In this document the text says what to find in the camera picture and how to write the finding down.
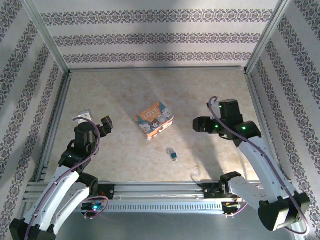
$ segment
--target small box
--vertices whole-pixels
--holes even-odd
[[[159,101],[135,116],[134,120],[145,137],[150,140],[173,123],[174,115]]]

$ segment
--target patterned wallpaper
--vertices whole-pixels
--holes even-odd
[[[0,239],[11,239],[63,73],[19,0],[0,0]]]
[[[282,169],[310,198],[320,239],[320,1],[294,0],[251,73]]]
[[[35,0],[71,69],[245,66],[278,0]]]

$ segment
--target beige floor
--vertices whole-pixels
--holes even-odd
[[[46,180],[51,179],[61,154],[74,138],[72,117],[90,109],[96,124],[109,115],[114,129],[102,138],[99,154],[85,172],[99,181],[218,180],[238,171],[257,180],[248,160],[232,141],[197,133],[194,118],[209,116],[206,103],[236,99],[244,120],[258,124],[247,83],[240,69],[132,70],[77,72],[72,76]],[[162,101],[174,114],[173,125],[147,140],[133,122],[136,114]],[[174,162],[166,149],[176,151]]]

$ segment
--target cable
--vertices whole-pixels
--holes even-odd
[[[96,131],[96,134],[97,134],[97,141],[96,141],[96,147],[94,149],[94,151],[83,161],[79,162],[77,165],[73,166],[72,168],[70,168],[68,171],[66,171],[64,174],[62,174],[58,179],[57,181],[55,181],[54,184],[51,185],[51,187],[48,189],[48,191],[46,191],[46,193],[44,194],[43,198],[41,199],[41,201],[39,202],[39,205],[38,207],[35,209],[34,211],[34,214],[32,215],[32,218],[30,220],[30,223],[29,223],[29,226],[27,227],[26,229],[26,232],[25,232],[25,236],[24,236],[24,240],[28,240],[28,236],[29,236],[29,232],[30,232],[30,229],[36,219],[36,217],[38,216],[38,213],[42,207],[42,205],[45,203],[45,200],[47,199],[47,197],[49,196],[49,194],[52,192],[53,189],[55,189],[57,187],[57,185],[61,182],[61,180],[70,172],[72,172],[73,170],[77,169],[78,167],[80,167],[81,165],[85,164],[86,162],[88,162],[92,157],[93,155],[95,155],[97,152],[98,152],[98,149],[99,149],[99,146],[100,146],[100,141],[101,141],[101,136],[100,136],[100,132],[99,132],[99,129],[97,128],[97,126],[94,124],[94,122],[90,121],[89,119],[86,119],[84,117],[76,117],[73,119],[73,121],[75,120],[84,120],[84,121],[87,121],[88,123],[90,123],[95,131]]]
[[[215,114],[215,111],[212,108],[212,100],[214,99],[214,103],[217,102],[218,97],[213,96],[210,98],[209,100],[209,110],[212,113],[212,115],[214,116],[214,118],[217,120],[217,122],[224,128],[226,129],[228,132],[230,132],[231,134],[235,135],[236,137],[240,138],[241,140],[249,143],[250,145],[252,145],[262,156],[264,156],[264,158],[266,159],[266,161],[268,162],[268,164],[270,165],[273,173],[275,174],[276,178],[278,179],[278,181],[280,182],[281,186],[283,187],[283,189],[286,191],[286,193],[288,194],[290,200],[292,201],[293,205],[295,206],[295,208],[297,209],[298,213],[300,214],[301,218],[303,219],[304,223],[305,223],[305,231],[304,232],[297,232],[294,231],[288,227],[285,227],[286,230],[288,230],[289,232],[292,232],[294,234],[300,235],[300,236],[307,236],[310,233],[310,227],[309,227],[309,223],[308,220],[306,219],[305,214],[302,212],[301,208],[299,207],[299,204],[297,203],[297,201],[295,200],[295,198],[292,196],[291,192],[288,190],[286,184],[283,182],[282,178],[279,176],[275,166],[272,164],[270,158],[267,156],[267,154],[257,145],[255,145],[252,141],[250,141],[249,139],[241,136],[240,134],[236,133],[235,131],[233,131],[232,129],[230,129],[228,126],[226,126],[219,118],[218,116]]]
[[[104,206],[104,208],[100,211],[100,212],[96,212],[95,210],[88,210],[84,213],[84,218],[86,219],[87,218],[87,214],[88,213],[95,213],[94,216],[91,216],[90,219],[95,219],[96,217],[98,217],[99,215],[101,215],[108,207],[109,207],[109,198],[107,198],[106,196],[92,196],[92,197],[88,197],[86,198],[85,200],[83,200],[83,202],[85,201],[89,201],[89,200],[92,200],[92,199],[104,199],[106,200],[106,205]]]

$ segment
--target purple cable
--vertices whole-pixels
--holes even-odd
[[[93,151],[93,153],[91,153],[85,160],[83,160],[82,162],[79,162],[77,165],[73,166],[72,168],[70,168],[68,171],[66,171],[64,174],[62,174],[58,179],[57,181],[55,181],[54,184],[51,185],[51,187],[48,189],[48,191],[46,191],[46,193],[44,194],[43,198],[41,199],[41,201],[39,202],[39,205],[38,207],[35,209],[34,211],[34,214],[30,220],[30,223],[29,223],[29,226],[27,227],[26,229],[26,232],[25,232],[25,236],[24,236],[24,240],[28,240],[28,235],[29,235],[29,232],[30,232],[30,229],[36,219],[36,217],[38,216],[38,212],[40,210],[40,208],[42,207],[42,205],[45,203],[45,200],[47,199],[48,195],[51,193],[51,191],[53,189],[55,189],[57,187],[57,185],[61,182],[61,180],[70,172],[72,172],[73,170],[75,170],[76,168],[80,167],[81,165],[85,164],[86,162],[88,162],[93,155],[95,155],[99,149],[99,146],[100,146],[100,141],[101,141],[101,136],[100,136],[100,132],[99,132],[99,129],[97,128],[97,126],[95,125],[95,123],[93,121],[90,121],[89,119],[86,119],[84,117],[76,117],[73,119],[73,121],[75,120],[84,120],[84,121],[87,121],[88,123],[90,123],[94,129],[96,130],[96,134],[98,136],[98,139],[97,139],[97,143],[96,143],[96,147]]]
[[[88,197],[86,198],[85,200],[83,200],[83,202],[85,201],[89,201],[89,200],[92,200],[92,199],[105,199],[106,200],[106,206],[102,209],[102,211],[100,212],[96,212],[95,210],[88,210],[84,213],[84,218],[86,219],[87,218],[87,214],[88,213],[95,213],[94,216],[91,216],[90,219],[95,219],[96,217],[98,217],[100,214],[102,214],[105,210],[107,210],[107,208],[109,207],[109,198],[107,198],[106,196],[92,196],[92,197]]]
[[[249,139],[239,135],[238,133],[236,133],[235,131],[233,131],[232,129],[230,129],[229,127],[227,127],[215,114],[215,111],[212,108],[212,100],[214,99],[214,103],[217,102],[218,97],[213,96],[210,98],[209,100],[209,110],[212,113],[212,115],[214,116],[214,118],[217,120],[217,122],[224,127],[224,129],[226,129],[228,132],[230,132],[231,134],[235,135],[236,137],[240,138],[241,140],[249,143],[250,145],[252,145],[268,162],[268,164],[270,165],[273,173],[275,174],[276,178],[278,179],[278,181],[280,182],[281,186],[283,187],[283,189],[286,191],[286,193],[288,194],[289,198],[291,199],[293,205],[295,206],[295,208],[297,209],[297,211],[299,212],[301,218],[303,219],[304,223],[305,223],[305,231],[304,232],[297,232],[294,231],[288,227],[285,227],[286,230],[288,230],[289,232],[292,232],[294,234],[300,235],[300,236],[307,236],[310,232],[310,227],[309,227],[309,223],[308,220],[306,219],[306,216],[304,215],[304,213],[302,212],[301,208],[299,207],[299,204],[297,203],[297,201],[294,199],[294,197],[292,196],[291,192],[288,190],[286,184],[283,182],[282,178],[279,176],[275,166],[272,164],[270,158],[267,156],[267,154],[257,145],[255,145],[252,141],[250,141]]]

